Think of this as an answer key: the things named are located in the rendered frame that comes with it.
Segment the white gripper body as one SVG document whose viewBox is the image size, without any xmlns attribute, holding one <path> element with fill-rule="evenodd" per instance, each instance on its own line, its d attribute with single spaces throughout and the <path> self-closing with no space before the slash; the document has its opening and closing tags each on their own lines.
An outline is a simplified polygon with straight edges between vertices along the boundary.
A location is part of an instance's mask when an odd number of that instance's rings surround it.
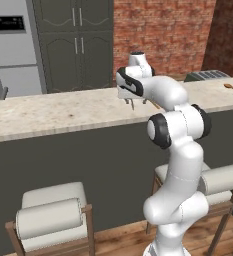
<svg viewBox="0 0 233 256">
<path fill-rule="evenodd" d="M 119 99 L 140 99 L 140 96 L 133 94 L 127 89 L 123 89 L 120 86 L 117 87 Z"/>
</svg>

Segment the dark grey kitchen island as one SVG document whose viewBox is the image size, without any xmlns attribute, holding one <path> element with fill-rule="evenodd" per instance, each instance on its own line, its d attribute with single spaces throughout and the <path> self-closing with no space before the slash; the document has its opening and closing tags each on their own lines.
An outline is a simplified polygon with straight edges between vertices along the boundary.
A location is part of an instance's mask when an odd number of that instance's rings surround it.
<svg viewBox="0 0 233 256">
<path fill-rule="evenodd" d="M 5 223 L 30 190 L 82 182 L 101 231 L 140 221 L 154 169 L 169 152 L 137 123 L 0 143 L 0 256 L 13 251 Z"/>
</svg>

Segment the dark grey tall cupboards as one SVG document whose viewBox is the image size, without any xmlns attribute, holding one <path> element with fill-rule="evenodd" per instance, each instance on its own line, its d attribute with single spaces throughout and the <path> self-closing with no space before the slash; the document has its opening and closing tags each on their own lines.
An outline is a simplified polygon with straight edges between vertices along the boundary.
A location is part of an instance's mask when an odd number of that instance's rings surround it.
<svg viewBox="0 0 233 256">
<path fill-rule="evenodd" d="M 113 0 L 33 0 L 47 91 L 112 85 Z"/>
</svg>

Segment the white cushioned wooden stool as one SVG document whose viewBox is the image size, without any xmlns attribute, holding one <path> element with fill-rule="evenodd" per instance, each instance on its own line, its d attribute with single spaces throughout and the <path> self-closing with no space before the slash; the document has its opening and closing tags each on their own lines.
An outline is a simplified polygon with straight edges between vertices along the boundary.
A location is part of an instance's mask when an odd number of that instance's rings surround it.
<svg viewBox="0 0 233 256">
<path fill-rule="evenodd" d="M 203 164 L 197 172 L 190 165 L 159 166 L 152 193 L 144 203 L 144 216 L 147 228 L 155 225 L 157 231 L 143 256 L 191 256 L 182 244 L 184 234 L 212 206 L 230 202 L 233 165 L 209 169 Z"/>
<path fill-rule="evenodd" d="M 95 256 L 92 205 L 81 182 L 25 192 L 5 228 L 17 256 Z"/>
</svg>

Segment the silver fridge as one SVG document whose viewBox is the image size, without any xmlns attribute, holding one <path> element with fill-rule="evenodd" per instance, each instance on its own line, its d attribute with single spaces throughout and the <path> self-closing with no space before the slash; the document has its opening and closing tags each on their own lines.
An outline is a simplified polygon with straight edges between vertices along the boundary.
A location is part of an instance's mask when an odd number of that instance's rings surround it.
<svg viewBox="0 0 233 256">
<path fill-rule="evenodd" d="M 32 0 L 0 0 L 0 98 L 46 92 Z"/>
</svg>

